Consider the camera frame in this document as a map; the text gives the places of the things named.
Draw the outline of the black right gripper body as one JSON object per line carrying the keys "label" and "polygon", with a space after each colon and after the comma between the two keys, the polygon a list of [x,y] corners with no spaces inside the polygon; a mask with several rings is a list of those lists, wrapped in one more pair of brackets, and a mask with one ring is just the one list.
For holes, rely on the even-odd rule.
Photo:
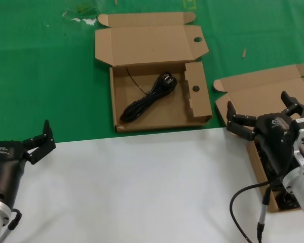
{"label": "black right gripper body", "polygon": [[257,118],[254,130],[262,150],[276,173],[286,167],[288,172],[298,167],[293,158],[292,136],[288,135],[292,118],[281,113],[270,113]]}

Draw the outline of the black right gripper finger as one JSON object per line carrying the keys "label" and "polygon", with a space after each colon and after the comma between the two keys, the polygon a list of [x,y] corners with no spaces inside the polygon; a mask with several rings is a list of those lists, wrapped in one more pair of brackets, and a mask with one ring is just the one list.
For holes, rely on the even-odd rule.
{"label": "black right gripper finger", "polygon": [[300,118],[304,118],[304,105],[300,104],[298,100],[287,94],[286,91],[281,93],[281,100],[286,108],[281,112],[286,116],[292,116],[298,114]]}
{"label": "black right gripper finger", "polygon": [[253,141],[256,133],[254,127],[257,117],[237,114],[231,101],[227,103],[226,129],[241,138]]}

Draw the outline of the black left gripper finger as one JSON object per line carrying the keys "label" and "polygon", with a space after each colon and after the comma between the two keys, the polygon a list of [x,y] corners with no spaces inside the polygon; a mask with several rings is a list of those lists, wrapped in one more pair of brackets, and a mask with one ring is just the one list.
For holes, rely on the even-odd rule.
{"label": "black left gripper finger", "polygon": [[48,120],[45,120],[41,135],[26,139],[22,142],[26,149],[23,157],[35,165],[56,148],[53,132]]}

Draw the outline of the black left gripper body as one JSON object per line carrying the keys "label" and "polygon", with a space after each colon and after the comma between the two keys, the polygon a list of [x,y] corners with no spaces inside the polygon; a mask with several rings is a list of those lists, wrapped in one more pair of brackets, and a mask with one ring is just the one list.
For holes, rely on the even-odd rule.
{"label": "black left gripper body", "polygon": [[0,141],[0,202],[13,206],[27,162],[21,141]]}

